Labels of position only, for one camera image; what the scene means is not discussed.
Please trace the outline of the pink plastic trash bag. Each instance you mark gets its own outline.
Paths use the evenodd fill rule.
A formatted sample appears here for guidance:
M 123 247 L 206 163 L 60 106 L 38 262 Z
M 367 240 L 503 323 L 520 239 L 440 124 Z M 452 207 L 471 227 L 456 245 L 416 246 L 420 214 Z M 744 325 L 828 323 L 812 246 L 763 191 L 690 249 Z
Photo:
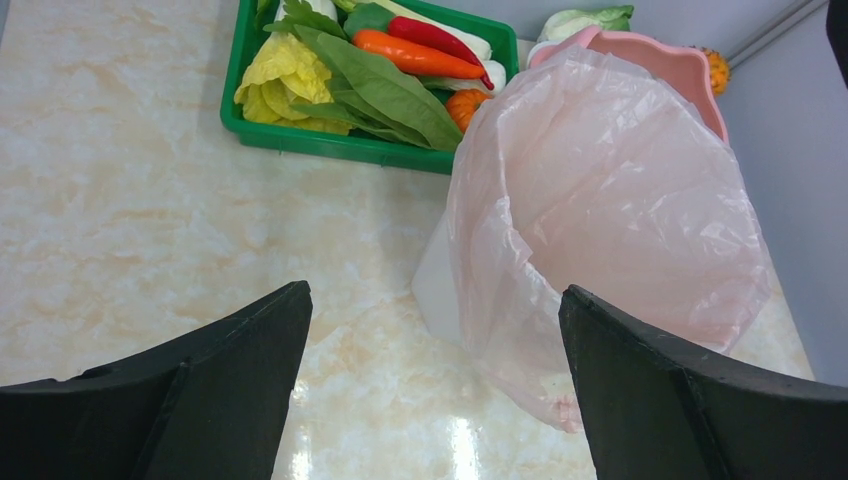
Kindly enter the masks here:
M 645 68 L 573 45 L 475 114 L 412 291 L 432 336 L 574 433 L 568 287 L 725 353 L 771 297 L 771 270 L 727 142 Z

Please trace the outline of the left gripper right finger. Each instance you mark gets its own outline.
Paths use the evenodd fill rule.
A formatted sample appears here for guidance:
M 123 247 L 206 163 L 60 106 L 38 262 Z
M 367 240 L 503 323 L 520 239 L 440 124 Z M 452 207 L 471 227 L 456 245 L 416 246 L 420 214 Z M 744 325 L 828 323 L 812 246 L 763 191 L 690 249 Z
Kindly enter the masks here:
M 759 368 L 579 286 L 560 329 L 600 479 L 843 479 L 847 391 Z

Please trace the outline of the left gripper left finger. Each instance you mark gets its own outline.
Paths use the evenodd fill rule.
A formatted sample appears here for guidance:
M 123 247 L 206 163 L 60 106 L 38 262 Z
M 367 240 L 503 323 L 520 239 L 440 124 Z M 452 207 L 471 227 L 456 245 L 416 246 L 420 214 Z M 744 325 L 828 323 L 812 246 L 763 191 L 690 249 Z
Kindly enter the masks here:
M 65 381 L 1 390 L 5 479 L 268 479 L 313 311 L 296 281 Z

